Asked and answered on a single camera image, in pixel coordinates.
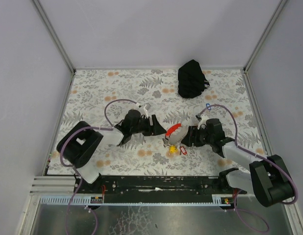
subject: white wall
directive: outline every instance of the white wall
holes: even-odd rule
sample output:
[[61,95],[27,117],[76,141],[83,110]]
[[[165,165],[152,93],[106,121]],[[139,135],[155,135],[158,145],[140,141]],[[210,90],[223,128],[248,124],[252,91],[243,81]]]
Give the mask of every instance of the white wall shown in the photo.
[[31,2],[0,1],[0,235],[16,230],[69,79]]
[[279,0],[41,0],[77,68],[244,66]]
[[274,151],[299,189],[303,216],[303,0],[291,0],[250,71]]

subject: metal floor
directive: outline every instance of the metal floor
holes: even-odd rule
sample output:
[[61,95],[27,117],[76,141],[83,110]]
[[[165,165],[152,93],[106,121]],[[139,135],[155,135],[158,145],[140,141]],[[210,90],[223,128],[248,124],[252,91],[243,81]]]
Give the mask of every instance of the metal floor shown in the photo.
[[[262,215],[270,225],[270,235],[291,235],[284,206],[261,206],[252,197],[240,197],[238,208]],[[62,235],[67,206],[40,205],[32,235]],[[98,218],[97,235],[253,235],[234,211],[219,207],[127,207],[102,206],[95,210]],[[242,213],[242,217],[258,230],[265,224],[258,218]],[[71,206],[68,216],[70,235],[90,235],[95,226],[94,216],[81,206]]]

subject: black cloth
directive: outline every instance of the black cloth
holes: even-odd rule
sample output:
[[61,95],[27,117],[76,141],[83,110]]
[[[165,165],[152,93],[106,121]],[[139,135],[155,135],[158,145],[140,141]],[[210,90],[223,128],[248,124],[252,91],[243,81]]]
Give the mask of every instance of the black cloth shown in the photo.
[[195,98],[210,86],[200,64],[195,60],[187,62],[179,69],[177,79],[178,93],[183,98]]

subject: fern leaf pattern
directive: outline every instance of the fern leaf pattern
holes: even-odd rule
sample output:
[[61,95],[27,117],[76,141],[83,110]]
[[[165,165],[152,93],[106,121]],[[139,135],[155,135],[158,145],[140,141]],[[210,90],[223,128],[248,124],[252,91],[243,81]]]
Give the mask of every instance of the fern leaf pattern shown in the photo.
[[[47,174],[74,173],[61,165],[56,145],[81,120],[91,126],[109,127],[103,111],[109,102],[117,99],[131,99],[142,105],[149,103],[148,115],[155,114],[166,130],[177,123],[197,125],[195,115],[207,103],[225,105],[238,124],[238,142],[253,151],[262,151],[257,122],[240,70],[204,70],[210,87],[206,86],[202,95],[193,99],[179,96],[177,73],[177,70],[77,70],[55,146],[50,153]],[[107,107],[106,114],[116,124],[130,109],[137,107],[127,101],[114,102]],[[209,118],[218,118],[226,136],[234,137],[234,124],[225,110],[212,107],[205,114]],[[100,145],[91,161],[103,175],[213,176],[223,170],[218,163],[220,157],[209,146],[186,148],[187,155],[180,155],[179,151],[170,153],[163,147],[163,137],[134,134],[122,146]]]

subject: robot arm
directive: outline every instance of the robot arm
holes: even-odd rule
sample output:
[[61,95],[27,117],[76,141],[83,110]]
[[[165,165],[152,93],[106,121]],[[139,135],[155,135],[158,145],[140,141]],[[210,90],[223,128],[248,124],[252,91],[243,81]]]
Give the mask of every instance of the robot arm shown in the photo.
[[[235,161],[249,171],[247,173],[232,168],[221,172],[220,176],[226,177],[230,187],[254,193],[258,201],[265,207],[294,196],[290,182],[276,168],[268,162],[239,149],[234,139],[225,137],[219,119],[207,119],[205,124],[200,123],[199,126],[189,127],[188,134],[181,143],[196,147],[209,144],[213,152],[223,158]],[[267,157],[267,159],[290,175],[280,156],[273,155]]]
[[[103,128],[100,131],[87,129],[78,133],[69,141],[64,149],[63,156],[80,173],[82,178],[92,184],[99,176],[96,164],[91,157],[97,148],[107,145],[123,145],[127,143],[133,134],[142,133],[144,136],[157,136],[166,133],[159,124],[155,115],[147,117],[148,105],[140,107],[145,114],[139,110],[130,110],[125,118],[114,128]],[[90,126],[85,121],[80,121],[57,145],[60,152],[66,140],[76,131]]]

